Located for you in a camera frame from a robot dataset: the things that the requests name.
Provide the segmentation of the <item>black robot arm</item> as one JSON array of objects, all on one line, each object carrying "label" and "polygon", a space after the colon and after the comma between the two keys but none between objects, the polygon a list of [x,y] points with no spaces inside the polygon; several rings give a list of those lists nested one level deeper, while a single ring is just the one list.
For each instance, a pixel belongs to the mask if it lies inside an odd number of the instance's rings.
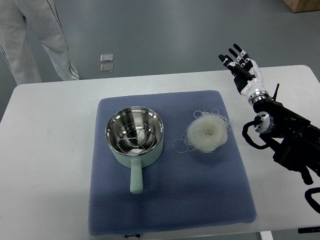
[{"label": "black robot arm", "polygon": [[319,128],[264,90],[250,94],[248,102],[256,116],[243,126],[245,141],[258,150],[271,148],[276,163],[289,171],[299,172],[303,182],[312,185],[310,172],[320,173]]}]

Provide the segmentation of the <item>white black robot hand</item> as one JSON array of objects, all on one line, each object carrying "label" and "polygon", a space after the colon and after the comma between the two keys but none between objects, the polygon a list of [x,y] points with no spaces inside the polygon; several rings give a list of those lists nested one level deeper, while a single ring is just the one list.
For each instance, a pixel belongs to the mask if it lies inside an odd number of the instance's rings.
[{"label": "white black robot hand", "polygon": [[264,77],[257,63],[236,43],[228,49],[229,55],[220,54],[218,58],[231,72],[237,91],[247,98],[250,105],[270,95],[264,87]]}]

